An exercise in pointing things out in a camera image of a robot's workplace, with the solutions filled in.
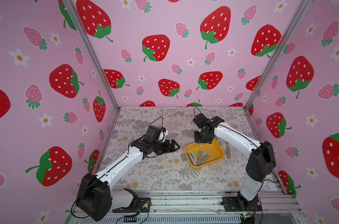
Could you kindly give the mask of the yellow plastic storage box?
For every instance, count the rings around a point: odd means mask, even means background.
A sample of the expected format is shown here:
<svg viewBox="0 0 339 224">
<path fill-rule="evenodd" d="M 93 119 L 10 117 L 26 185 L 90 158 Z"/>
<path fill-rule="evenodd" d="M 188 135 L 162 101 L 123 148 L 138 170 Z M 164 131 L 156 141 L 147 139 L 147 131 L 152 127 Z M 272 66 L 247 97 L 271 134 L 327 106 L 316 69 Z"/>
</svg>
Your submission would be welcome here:
<svg viewBox="0 0 339 224">
<path fill-rule="evenodd" d="M 223 159 L 224 151 L 217 140 L 212 143 L 192 143 L 185 148 L 185 155 L 194 169 L 200 169 Z"/>
</svg>

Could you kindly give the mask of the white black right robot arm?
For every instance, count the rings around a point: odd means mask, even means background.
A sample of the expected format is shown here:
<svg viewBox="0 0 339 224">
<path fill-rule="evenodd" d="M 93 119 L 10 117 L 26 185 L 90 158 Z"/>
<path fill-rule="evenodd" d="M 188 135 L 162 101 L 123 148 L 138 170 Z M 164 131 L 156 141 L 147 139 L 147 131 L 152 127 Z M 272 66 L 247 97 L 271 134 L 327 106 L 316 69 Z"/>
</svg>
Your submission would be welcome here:
<svg viewBox="0 0 339 224">
<path fill-rule="evenodd" d="M 198 127 L 194 132 L 195 143 L 212 143 L 214 138 L 218 137 L 246 158 L 246 179 L 238 193 L 238 201 L 253 201 L 258 196 L 265 178 L 277 165 L 272 144 L 246 136 L 218 116 L 208 118 L 200 113 L 194 117 L 193 122 Z"/>
</svg>

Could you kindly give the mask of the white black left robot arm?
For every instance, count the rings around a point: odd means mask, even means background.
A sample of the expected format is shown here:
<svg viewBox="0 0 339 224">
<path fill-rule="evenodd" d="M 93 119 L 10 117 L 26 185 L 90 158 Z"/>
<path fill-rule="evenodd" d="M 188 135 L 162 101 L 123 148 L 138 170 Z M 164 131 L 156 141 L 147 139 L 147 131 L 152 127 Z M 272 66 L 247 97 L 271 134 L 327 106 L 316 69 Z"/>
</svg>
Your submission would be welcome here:
<svg viewBox="0 0 339 224">
<path fill-rule="evenodd" d="M 86 174 L 73 206 L 77 206 L 94 221 L 100 221 L 108 212 L 145 212 L 150 198 L 139 198 L 129 188 L 113 191 L 116 183 L 149 154 L 163 155 L 180 149 L 175 140 L 153 141 L 137 139 L 129 144 L 128 151 L 107 168 L 96 174 Z"/>
</svg>

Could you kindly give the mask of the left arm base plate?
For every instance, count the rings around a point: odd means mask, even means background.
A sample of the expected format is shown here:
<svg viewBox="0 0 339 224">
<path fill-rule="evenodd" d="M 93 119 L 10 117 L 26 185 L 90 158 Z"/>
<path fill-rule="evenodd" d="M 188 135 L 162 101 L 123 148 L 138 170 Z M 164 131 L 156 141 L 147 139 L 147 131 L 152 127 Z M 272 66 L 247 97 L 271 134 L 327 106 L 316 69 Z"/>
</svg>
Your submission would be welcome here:
<svg viewBox="0 0 339 224">
<path fill-rule="evenodd" d="M 151 206 L 151 198 L 140 197 L 134 198 L 129 206 L 121 206 L 116 209 L 111 209 L 113 213 L 146 213 Z"/>
</svg>

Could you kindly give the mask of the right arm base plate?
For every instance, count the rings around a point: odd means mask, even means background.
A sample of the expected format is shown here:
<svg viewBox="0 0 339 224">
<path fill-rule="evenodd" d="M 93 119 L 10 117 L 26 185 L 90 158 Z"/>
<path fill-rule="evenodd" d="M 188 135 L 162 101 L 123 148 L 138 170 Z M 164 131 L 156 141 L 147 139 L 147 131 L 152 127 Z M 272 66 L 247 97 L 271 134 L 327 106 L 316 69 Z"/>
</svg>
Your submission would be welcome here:
<svg viewBox="0 0 339 224">
<path fill-rule="evenodd" d="M 220 203 L 226 212 L 256 212 L 262 211 L 261 202 L 258 197 L 247 201 L 240 194 L 237 197 L 223 197 Z"/>
</svg>

